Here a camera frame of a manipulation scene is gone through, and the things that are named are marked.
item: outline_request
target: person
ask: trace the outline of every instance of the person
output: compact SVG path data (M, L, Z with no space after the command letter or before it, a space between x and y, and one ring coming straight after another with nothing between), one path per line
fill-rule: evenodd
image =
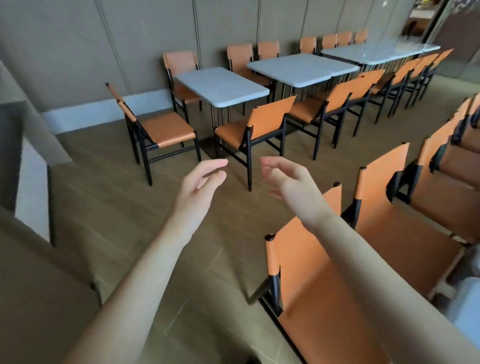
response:
M274 188L270 194L281 198L321 242L393 363L480 363L473 344L330 209L305 167L283 157L260 161L263 179ZM223 170L216 170L226 165L226 159L203 161L184 178L160 232L71 347L64 364L130 364L139 359L177 259L226 178Z

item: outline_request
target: brown tile floor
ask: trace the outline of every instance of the brown tile floor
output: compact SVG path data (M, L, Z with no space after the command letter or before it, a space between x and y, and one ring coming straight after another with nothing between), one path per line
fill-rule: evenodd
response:
M437 76L422 102L405 111L405 98L396 116L385 113L377 125L377 108L369 105L355 138L347 116L336 150L330 146L333 127L326 125L317 161L312 161L314 139L300 132L288 135L285 156L308 167L323 191L342 182L346 208L360 166L403 141L411 142L412 160L422 139L479 91L478 85ZM209 108L200 112L192 105L190 118L200 136L210 132ZM123 121L66 133L60 140L73 163L52 169L56 242L88 265L106 300L162 225L180 180L197 164L196 154L152 164L149 187L143 167L133 160ZM253 150L253 192L247 191L245 168L230 158L227 180L175 267L142 363L244 363L252 352L263 363L298 363L262 307L246 303L266 276L264 235L292 218L261 181L258 157L275 155L274 150L265 143Z

